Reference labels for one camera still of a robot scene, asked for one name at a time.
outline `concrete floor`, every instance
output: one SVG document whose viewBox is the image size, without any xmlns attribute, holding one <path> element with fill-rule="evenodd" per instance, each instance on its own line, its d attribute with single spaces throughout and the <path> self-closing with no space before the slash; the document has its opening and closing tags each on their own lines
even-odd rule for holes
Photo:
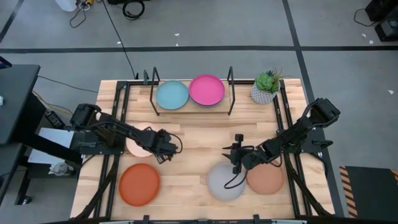
<svg viewBox="0 0 398 224">
<path fill-rule="evenodd" d="M 368 2 L 151 0 L 146 2 L 146 11 L 137 21 L 125 20 L 116 6 L 108 5 L 108 9 L 125 46 L 138 47 L 128 52 L 138 73 L 156 66 L 162 78 L 192 78 L 200 73 L 223 77 L 232 65 L 236 78 L 253 78 L 276 66 L 283 67 L 285 76 L 305 80 L 307 93 L 313 92 L 315 98 L 329 98 L 341 110 L 340 120 L 325 130 L 326 138 L 335 142 L 329 153 L 334 175 L 339 179 L 340 165 L 398 169 L 394 144 L 398 98 L 388 92 L 398 91 L 398 52 L 319 51 L 321 48 L 301 52 L 297 44 L 293 47 L 292 23 L 289 27 L 285 9 L 288 3 L 301 47 L 397 45 L 398 42 L 380 42 L 372 27 L 353 22 L 354 11 Z M 0 7 L 0 30 L 17 0 L 7 0 L 5 5 Z M 76 29 L 69 27 L 74 13 L 61 11 L 55 1 L 24 0 L 0 43 L 0 54 L 20 49 L 36 49 L 38 53 L 1 56 L 15 64 L 39 64 L 40 75 L 91 90 L 97 90 L 104 79 L 132 79 L 124 53 L 117 52 L 121 45 L 102 4 L 95 3 L 86 11 L 87 20 Z M 369 22 L 364 12 L 358 19 Z M 156 47 L 175 47 L 176 44 L 215 47 L 203 51 L 156 50 Z M 232 50 L 217 46 L 232 46 Z M 233 50 L 233 46 L 270 47 Z M 275 46 L 291 48 L 272 48 Z M 140 47 L 154 48 L 152 52 L 140 52 L 143 51 Z M 62 53 L 63 49 L 78 52 L 78 48 L 91 48 L 97 53 Z M 48 49 L 56 49 L 56 53 L 48 53 Z M 303 61 L 297 59 L 301 53 Z M 70 110 L 79 103 L 94 103 L 96 99 L 93 93 L 43 79 L 38 79 L 34 89 L 49 103 Z M 0 207 L 0 223 L 43 223 L 68 218 L 76 180 L 34 179 L 29 187 L 34 201 L 14 206 L 21 177 L 22 173 L 16 174 Z M 344 202 L 341 183 L 337 182 L 337 186 Z"/>
</svg>

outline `light pink plate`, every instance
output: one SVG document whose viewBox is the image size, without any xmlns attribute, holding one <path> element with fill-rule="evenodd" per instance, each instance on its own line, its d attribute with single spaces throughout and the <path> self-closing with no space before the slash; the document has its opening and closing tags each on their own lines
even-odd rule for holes
<svg viewBox="0 0 398 224">
<path fill-rule="evenodd" d="M 154 131 L 159 131 L 159 128 L 156 125 L 150 124 L 150 123 L 139 123 L 137 125 L 134 125 L 134 127 L 137 129 L 140 129 L 140 130 L 144 130 L 148 127 L 151 127 Z M 143 150 L 132 139 L 126 138 L 126 146 L 127 146 L 127 149 L 131 152 L 131 154 L 133 154 L 137 157 L 147 157 L 147 156 L 152 155 L 152 153 L 150 153 L 146 150 Z"/>
<path fill-rule="evenodd" d="M 189 95 L 195 102 L 203 106 L 219 103 L 224 98 L 224 94 L 224 83 L 214 75 L 199 75 L 189 85 Z"/>
</svg>

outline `blue plate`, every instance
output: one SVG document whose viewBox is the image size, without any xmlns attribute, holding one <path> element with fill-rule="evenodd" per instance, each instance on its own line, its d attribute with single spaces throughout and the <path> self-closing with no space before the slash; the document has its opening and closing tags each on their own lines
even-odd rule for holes
<svg viewBox="0 0 398 224">
<path fill-rule="evenodd" d="M 156 91 L 156 102 L 167 110 L 179 109 L 188 101 L 188 97 L 188 88 L 175 80 L 164 82 Z"/>
</svg>

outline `wooden table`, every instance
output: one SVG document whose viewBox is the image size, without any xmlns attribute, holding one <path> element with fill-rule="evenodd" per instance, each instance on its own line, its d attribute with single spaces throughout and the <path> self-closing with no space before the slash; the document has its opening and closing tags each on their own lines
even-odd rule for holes
<svg viewBox="0 0 398 224">
<path fill-rule="evenodd" d="M 111 113 L 116 82 L 101 82 L 97 105 L 105 113 Z M 295 122 L 307 103 L 299 79 L 285 79 L 285 84 Z M 175 155 L 171 162 L 159 165 L 153 156 L 134 157 L 126 150 L 119 161 L 112 220 L 142 220 L 144 215 L 149 215 L 151 220 L 250 219 L 254 214 L 259 214 L 260 218 L 293 218 L 286 176 L 284 186 L 272 195 L 258 195 L 247 185 L 243 195 L 236 200 L 221 202 L 208 191 L 207 172 L 213 165 L 228 161 L 221 155 L 222 152 L 226 152 L 221 148 L 230 146 L 236 133 L 244 134 L 244 145 L 257 145 L 275 137 L 277 120 L 274 105 L 256 104 L 250 97 L 250 90 L 251 85 L 235 85 L 236 102 L 230 116 L 226 113 L 161 113 L 157 116 L 149 102 L 150 86 L 133 86 L 130 90 L 126 122 L 131 125 L 141 122 L 154 123 L 159 128 L 177 134 L 183 141 L 183 152 Z M 123 95 L 121 93 L 119 105 L 122 103 Z M 283 111 L 280 95 L 279 101 Z M 284 127 L 287 128 L 284 111 L 282 117 Z M 176 139 L 173 139 L 173 142 L 179 144 Z M 302 154 L 301 160 L 308 188 L 326 210 L 334 213 L 322 163 L 308 154 Z M 102 161 L 103 156 L 96 156 L 82 168 L 71 217 L 78 215 L 96 192 Z M 118 183 L 122 173 L 129 166 L 139 162 L 157 168 L 161 175 L 161 188 L 157 198 L 150 204 L 132 207 L 120 197 Z M 297 186 L 296 189 L 300 212 L 304 214 L 302 194 Z M 108 193 L 105 192 L 101 215 L 105 214 L 107 198 Z"/>
</svg>

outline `black desk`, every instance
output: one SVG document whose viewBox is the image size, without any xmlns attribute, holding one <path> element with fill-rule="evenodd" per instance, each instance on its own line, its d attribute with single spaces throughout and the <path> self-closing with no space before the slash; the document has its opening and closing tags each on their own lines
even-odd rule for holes
<svg viewBox="0 0 398 224">
<path fill-rule="evenodd" d="M 4 104 L 0 106 L 0 175 L 10 172 L 2 178 L 0 203 L 16 167 L 29 167 L 27 156 L 24 156 L 24 146 L 65 159 L 75 169 L 80 168 L 79 152 L 35 133 L 46 112 L 45 106 L 32 94 L 39 70 L 38 65 L 13 65 L 11 68 L 0 70 L 0 96 L 4 98 Z"/>
</svg>

